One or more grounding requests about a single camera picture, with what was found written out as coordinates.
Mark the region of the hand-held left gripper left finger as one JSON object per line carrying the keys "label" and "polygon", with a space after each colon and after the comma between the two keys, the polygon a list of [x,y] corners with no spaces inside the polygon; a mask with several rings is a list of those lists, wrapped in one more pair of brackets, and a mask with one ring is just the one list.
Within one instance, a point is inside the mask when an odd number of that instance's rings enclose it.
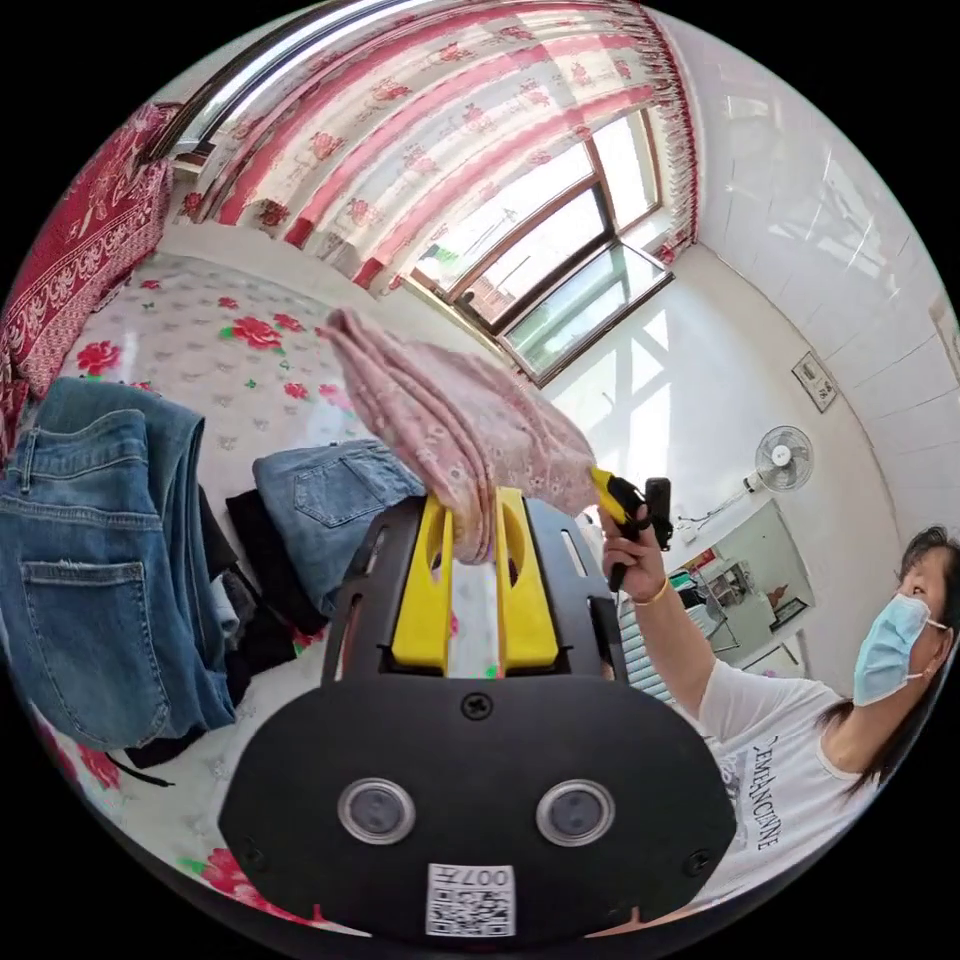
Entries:
{"label": "hand-held left gripper left finger", "polygon": [[453,519],[432,494],[417,523],[391,643],[404,669],[445,669],[452,623]]}

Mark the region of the person's right hand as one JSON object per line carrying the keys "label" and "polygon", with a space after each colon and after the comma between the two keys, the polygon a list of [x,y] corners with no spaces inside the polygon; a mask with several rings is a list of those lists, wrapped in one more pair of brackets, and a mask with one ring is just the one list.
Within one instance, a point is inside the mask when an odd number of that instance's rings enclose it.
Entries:
{"label": "person's right hand", "polygon": [[640,516],[645,526],[633,540],[626,538],[604,509],[598,516],[604,536],[603,572],[610,576],[615,568],[623,568],[623,577],[618,591],[625,592],[639,605],[656,602],[665,593],[668,581],[662,551],[655,529],[646,521],[647,510],[643,507]]}

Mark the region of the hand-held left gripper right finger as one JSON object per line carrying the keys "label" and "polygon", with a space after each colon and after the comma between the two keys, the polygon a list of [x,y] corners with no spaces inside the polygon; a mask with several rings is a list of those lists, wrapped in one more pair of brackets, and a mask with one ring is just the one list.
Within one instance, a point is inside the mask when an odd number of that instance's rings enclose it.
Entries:
{"label": "hand-held left gripper right finger", "polygon": [[495,523],[499,667],[551,669],[559,645],[535,536],[519,489],[497,489]]}

